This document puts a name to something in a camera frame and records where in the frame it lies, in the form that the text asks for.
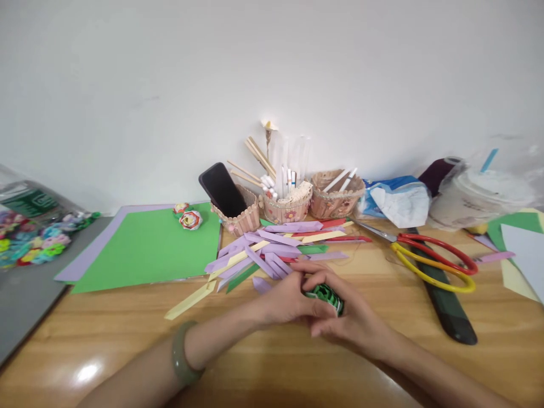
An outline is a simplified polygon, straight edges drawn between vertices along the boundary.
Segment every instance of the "plastic cup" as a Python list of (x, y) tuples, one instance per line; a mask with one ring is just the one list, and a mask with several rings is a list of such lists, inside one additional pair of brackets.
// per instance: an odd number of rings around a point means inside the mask
[(515, 213), (534, 200), (534, 190), (523, 179), (487, 171), (468, 169), (441, 187), (429, 209), (428, 224), (445, 231), (485, 224)]

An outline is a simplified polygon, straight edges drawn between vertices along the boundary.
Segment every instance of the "jade bangle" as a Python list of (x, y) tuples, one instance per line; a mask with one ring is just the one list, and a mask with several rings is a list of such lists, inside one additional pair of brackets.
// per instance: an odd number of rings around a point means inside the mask
[(185, 357), (185, 333), (196, 324), (197, 322), (195, 321), (183, 323), (174, 335), (174, 340), (172, 342), (172, 364), (177, 379), (182, 387), (198, 381), (205, 370), (193, 370), (189, 367), (187, 358)]

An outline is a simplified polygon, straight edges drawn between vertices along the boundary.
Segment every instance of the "smartphone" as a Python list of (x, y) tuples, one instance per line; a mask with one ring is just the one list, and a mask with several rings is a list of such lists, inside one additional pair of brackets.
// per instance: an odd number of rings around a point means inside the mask
[(223, 163), (215, 163), (198, 176), (198, 182), (225, 216), (239, 216), (248, 207)]

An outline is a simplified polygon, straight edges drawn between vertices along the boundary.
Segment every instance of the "red scissor handle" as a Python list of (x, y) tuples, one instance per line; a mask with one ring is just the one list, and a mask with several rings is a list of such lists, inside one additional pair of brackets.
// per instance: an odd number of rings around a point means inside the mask
[[(442, 247), (442, 248), (450, 251), (457, 258), (459, 258), (463, 262), (463, 264), (466, 265), (466, 268), (460, 267), (459, 265), (456, 265), (455, 263), (448, 261), (446, 258), (444, 258), (444, 257), (438, 255), (436, 252), (434, 252), (431, 248), (429, 248), (429, 247), (427, 247), (425, 245), (422, 245), (422, 244), (420, 244), (418, 242), (415, 242), (414, 240), (426, 241), (426, 242), (429, 242), (431, 244), (436, 244), (439, 247)], [(458, 250), (454, 246), (446, 244), (445, 242), (442, 242), (442, 241), (440, 241), (440, 240), (438, 240), (436, 238), (431, 238), (431, 237), (428, 237), (428, 236), (418, 235), (418, 234), (401, 233), (401, 234), (398, 235), (397, 241), (401, 242), (401, 243), (404, 243), (404, 244), (412, 245), (413, 247), (416, 247), (416, 248), (422, 250), (423, 252), (425, 252), (427, 255), (433, 257), (438, 262), (440, 262), (442, 264), (445, 264), (445, 265), (448, 265), (449, 267), (452, 267), (454, 269), (457, 269), (459, 272), (463, 272), (465, 275), (474, 275), (475, 273), (478, 272), (478, 265), (476, 265), (476, 263), (467, 254), (461, 252), (460, 250)]]

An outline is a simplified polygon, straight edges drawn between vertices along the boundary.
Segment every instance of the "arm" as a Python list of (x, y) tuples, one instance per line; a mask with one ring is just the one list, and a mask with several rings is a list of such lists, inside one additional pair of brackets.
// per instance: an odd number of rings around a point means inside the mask
[[(301, 293), (302, 273), (292, 273), (270, 292), (221, 316), (190, 328), (185, 334), (185, 358), (195, 371), (238, 341), (270, 325), (300, 316), (328, 318), (335, 309)], [(79, 408), (156, 408), (186, 386), (172, 364), (173, 336), (144, 351), (94, 389)]]
[(339, 318), (313, 319), (313, 337), (323, 335), (353, 352), (382, 362), (406, 375), (445, 408), (512, 408), (514, 404), (425, 351), (390, 328), (353, 289), (327, 266), (315, 262), (292, 264), (312, 276), (309, 291), (326, 283), (345, 301)]

